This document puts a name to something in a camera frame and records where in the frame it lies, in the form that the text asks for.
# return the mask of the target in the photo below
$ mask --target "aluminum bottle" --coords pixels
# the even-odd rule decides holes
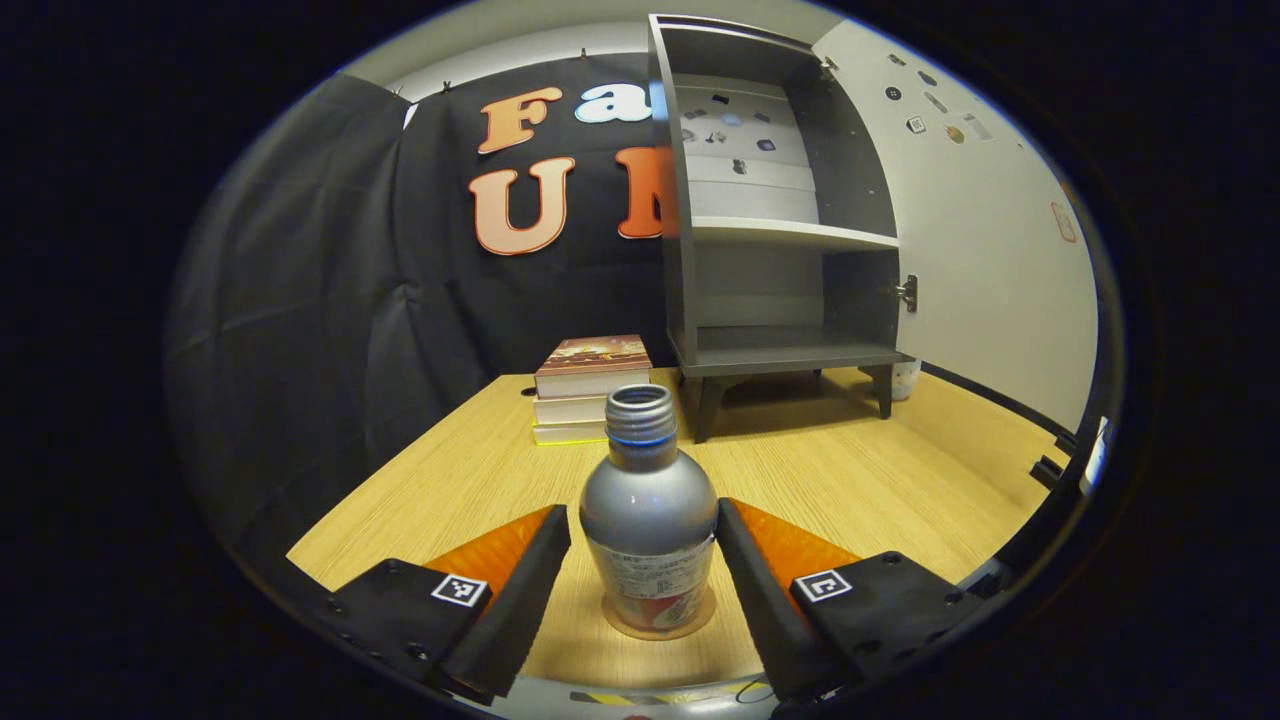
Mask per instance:
[[[707,588],[716,489],[676,448],[671,391],[626,386],[605,402],[609,455],[582,491],[579,518],[618,616],[640,630],[694,620]]]

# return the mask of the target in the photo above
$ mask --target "book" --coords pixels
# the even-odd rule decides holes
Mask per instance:
[[[534,442],[538,445],[572,445],[579,442],[603,442],[604,420],[582,423],[547,423],[534,425]]]
[[[534,418],[539,423],[581,423],[604,419],[608,395],[573,395],[570,397],[535,397]]]
[[[640,336],[566,340],[534,373],[538,397],[609,393],[649,382],[649,352]]]

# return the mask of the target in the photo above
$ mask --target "wooden table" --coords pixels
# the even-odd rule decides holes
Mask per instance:
[[[1047,491],[1028,474],[1041,455],[1066,464],[1053,437],[956,386],[922,374],[913,396],[879,419],[870,378],[842,368],[813,379],[758,379],[726,396],[713,437],[680,447],[721,496],[737,497],[847,550],[897,550],[957,582],[998,550]],[[653,382],[675,388],[676,370]],[[600,612],[577,503],[605,443],[538,447],[531,375],[503,375],[406,447],[289,551],[337,589],[387,557],[426,562],[492,528],[558,502],[572,546],[521,674],[617,688],[687,685],[760,673],[760,660],[719,550],[712,621],[687,638],[632,639]],[[698,382],[677,392],[694,405]]]

